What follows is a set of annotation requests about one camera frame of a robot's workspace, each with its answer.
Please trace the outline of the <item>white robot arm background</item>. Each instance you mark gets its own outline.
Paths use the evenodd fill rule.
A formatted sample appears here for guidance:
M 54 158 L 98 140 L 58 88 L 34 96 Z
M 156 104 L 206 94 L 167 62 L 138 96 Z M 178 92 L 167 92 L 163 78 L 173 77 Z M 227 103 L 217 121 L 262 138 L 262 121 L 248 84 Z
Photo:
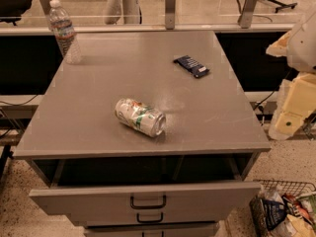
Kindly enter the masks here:
M 116 24 L 120 17 L 123 17 L 125 24 L 141 24 L 142 16 L 139 0 L 107 0 L 105 24 Z

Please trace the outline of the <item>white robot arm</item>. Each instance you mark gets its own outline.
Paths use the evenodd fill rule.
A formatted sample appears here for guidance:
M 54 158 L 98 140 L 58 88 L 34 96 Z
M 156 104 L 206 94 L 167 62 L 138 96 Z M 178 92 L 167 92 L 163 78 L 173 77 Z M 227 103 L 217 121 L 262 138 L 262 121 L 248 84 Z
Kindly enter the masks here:
M 298 74 L 291 81 L 283 79 L 277 93 L 276 110 L 269 137 L 287 140 L 316 110 L 316 8 L 310 7 L 293 26 L 268 47 L 266 54 L 285 56 Z

